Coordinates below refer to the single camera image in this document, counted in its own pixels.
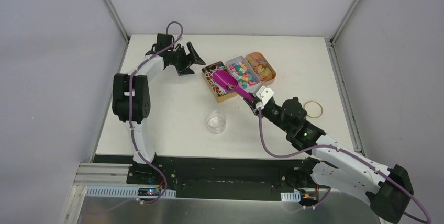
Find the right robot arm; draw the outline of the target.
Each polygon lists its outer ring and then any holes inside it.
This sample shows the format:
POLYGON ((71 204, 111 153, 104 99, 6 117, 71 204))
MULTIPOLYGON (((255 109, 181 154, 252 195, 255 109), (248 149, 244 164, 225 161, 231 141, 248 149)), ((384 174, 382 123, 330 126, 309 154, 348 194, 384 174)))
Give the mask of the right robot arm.
POLYGON ((341 145, 307 120, 307 112, 297 97, 282 105, 271 98, 263 108, 259 108, 258 98, 244 101, 259 119, 267 119, 284 131, 295 149, 309 155, 297 172, 300 185, 318 184, 340 190, 390 223, 399 223, 407 214, 414 190, 404 167, 377 163, 341 145))

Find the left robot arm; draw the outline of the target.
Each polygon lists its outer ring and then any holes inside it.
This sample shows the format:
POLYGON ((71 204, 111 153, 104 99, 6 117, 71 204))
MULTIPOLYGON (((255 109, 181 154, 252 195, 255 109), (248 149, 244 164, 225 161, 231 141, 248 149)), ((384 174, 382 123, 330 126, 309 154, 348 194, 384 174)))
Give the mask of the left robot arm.
POLYGON ((149 82, 169 66, 176 69, 178 76, 194 74, 191 67, 195 64, 206 63, 191 42, 183 46, 173 35, 159 33, 156 43, 133 70, 114 75, 112 112, 124 123, 129 134, 134 162, 148 164, 156 156, 147 127, 151 110, 149 82))

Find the magenta plastic scoop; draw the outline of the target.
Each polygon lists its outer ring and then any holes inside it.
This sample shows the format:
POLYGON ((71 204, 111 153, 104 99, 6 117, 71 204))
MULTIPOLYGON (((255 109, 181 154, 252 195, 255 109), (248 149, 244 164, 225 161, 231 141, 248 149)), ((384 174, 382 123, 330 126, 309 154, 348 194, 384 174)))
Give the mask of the magenta plastic scoop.
POLYGON ((253 96, 239 86, 238 81, 228 72, 223 70, 215 71, 212 74, 213 80, 228 93, 236 93, 249 102, 253 102, 253 96))

